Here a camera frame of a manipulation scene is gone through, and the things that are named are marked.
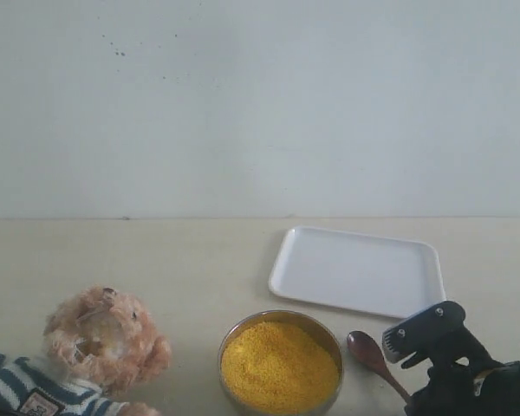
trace teddy bear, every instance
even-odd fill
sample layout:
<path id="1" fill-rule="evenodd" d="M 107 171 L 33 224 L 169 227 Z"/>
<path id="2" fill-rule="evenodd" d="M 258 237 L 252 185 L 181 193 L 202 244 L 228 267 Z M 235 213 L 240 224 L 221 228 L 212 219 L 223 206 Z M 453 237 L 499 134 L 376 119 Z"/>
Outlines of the teddy bear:
<path id="1" fill-rule="evenodd" d="M 42 354 L 0 354 L 0 411 L 29 416 L 159 416 L 116 401 L 170 365 L 172 350 L 136 296 L 94 286 L 47 317 Z"/>

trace bowl rim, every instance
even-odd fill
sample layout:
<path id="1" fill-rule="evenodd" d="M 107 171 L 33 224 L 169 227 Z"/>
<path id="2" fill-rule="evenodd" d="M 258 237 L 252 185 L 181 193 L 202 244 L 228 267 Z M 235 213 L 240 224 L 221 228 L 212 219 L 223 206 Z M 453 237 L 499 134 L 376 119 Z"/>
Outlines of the bowl rim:
<path id="1" fill-rule="evenodd" d="M 224 392 L 226 394 L 229 394 L 230 397 L 235 400 L 240 406 L 245 406 L 246 408 L 249 408 L 255 412 L 262 412 L 258 409 L 256 409 L 255 407 L 253 406 L 250 406 L 246 403 L 244 403 L 242 400 L 240 400 L 230 389 L 229 387 L 227 386 L 227 384 L 225 383 L 225 380 L 224 380 L 224 375 L 222 374 L 222 358 L 223 358 L 223 355 L 224 355 L 224 352 L 225 352 L 225 348 L 227 346 L 227 340 L 228 338 L 231 336 L 231 334 L 233 334 L 233 332 L 235 332 L 241 325 L 243 325 L 244 323 L 246 323 L 247 321 L 251 320 L 251 319 L 254 319 L 254 318 L 257 318 L 259 316 L 265 316 L 265 315 L 270 315 L 270 314 L 281 314 L 281 313 L 284 313 L 284 314 L 289 314 L 289 315 L 295 315 L 295 316 L 300 316 L 301 318 L 306 318 L 307 320 L 309 321 L 312 321 L 314 324 L 318 325 L 321 329 L 323 329 L 330 337 L 331 339 L 333 340 L 335 346 L 337 347 L 337 351 L 339 352 L 339 358 L 340 358 L 340 361 L 341 361 L 341 365 L 338 366 L 338 372 L 339 372 L 339 381 L 337 383 L 337 386 L 335 387 L 335 390 L 333 391 L 333 393 L 323 402 L 321 403 L 318 407 L 321 407 L 321 406 L 324 406 L 328 401 L 335 401 L 337 396 L 339 395 L 339 392 L 341 391 L 341 387 L 342 387 L 342 383 L 343 383 L 343 378 L 344 378 L 344 373 L 345 373 L 345 365 L 344 365 L 344 360 L 343 360 L 343 354 L 342 354 L 342 351 L 341 351 L 341 344 L 339 343 L 339 341 L 337 340 L 337 337 L 335 336 L 335 334 L 327 327 L 325 326 L 323 323 L 321 323 L 320 321 L 318 321 L 317 319 L 315 319 L 313 316 L 310 316 L 310 315 L 307 315 L 307 314 L 304 314 L 302 312 L 297 312 L 297 311 L 294 311 L 294 310 L 290 310 L 290 309 L 267 309 L 267 310 L 263 310 L 261 312 L 256 312 L 254 314 L 251 314 L 251 315 L 248 315 L 246 316 L 245 318 L 241 319 L 239 322 L 237 322 L 236 324 L 234 324 L 231 329 L 229 331 L 227 331 L 227 333 L 225 334 L 224 336 L 224 339 L 221 341 L 221 343 L 219 344 L 219 349 L 218 349 L 218 378 L 219 378 L 219 382 L 221 383 L 223 389 L 224 389 Z"/>

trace table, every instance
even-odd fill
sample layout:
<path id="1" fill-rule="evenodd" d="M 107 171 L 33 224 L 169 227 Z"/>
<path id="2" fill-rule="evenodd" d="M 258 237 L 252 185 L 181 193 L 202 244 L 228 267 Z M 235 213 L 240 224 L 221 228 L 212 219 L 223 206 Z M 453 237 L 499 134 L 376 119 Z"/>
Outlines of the table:
<path id="1" fill-rule="evenodd" d="M 172 367 L 127 398 L 165 415 L 230 415 L 216 366 L 225 333 L 257 311 L 294 309 L 342 340 L 346 378 L 330 415 L 401 415 L 394 391 L 344 348 L 350 330 L 379 339 L 393 322 L 268 291 L 283 235 L 299 224 L 433 245 L 446 293 L 466 308 L 468 328 L 498 360 L 520 359 L 520 218 L 0 221 L 0 351 L 38 353 L 56 304 L 104 283 L 143 298 L 172 342 Z M 426 383 L 424 367 L 392 372 L 411 392 Z"/>

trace spoon handle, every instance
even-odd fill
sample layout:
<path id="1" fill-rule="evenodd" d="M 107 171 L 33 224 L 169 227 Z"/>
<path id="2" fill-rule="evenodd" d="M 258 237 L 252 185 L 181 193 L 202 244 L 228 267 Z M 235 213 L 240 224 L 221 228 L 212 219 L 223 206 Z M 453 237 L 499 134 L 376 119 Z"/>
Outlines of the spoon handle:
<path id="1" fill-rule="evenodd" d="M 395 392 L 399 394 L 399 396 L 405 401 L 405 403 L 410 402 L 410 394 L 405 388 L 393 377 L 393 375 L 389 372 L 385 372 L 381 375 L 383 380 L 385 380 L 389 385 L 395 389 Z"/>

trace rectangular tray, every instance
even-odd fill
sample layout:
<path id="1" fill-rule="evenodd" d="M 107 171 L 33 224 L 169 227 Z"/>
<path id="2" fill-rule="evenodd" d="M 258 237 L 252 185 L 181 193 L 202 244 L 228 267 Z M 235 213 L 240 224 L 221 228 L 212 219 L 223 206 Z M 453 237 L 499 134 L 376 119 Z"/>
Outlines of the rectangular tray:
<path id="1" fill-rule="evenodd" d="M 400 319 L 446 299 L 429 244 L 306 226 L 287 232 L 269 286 L 277 296 Z"/>

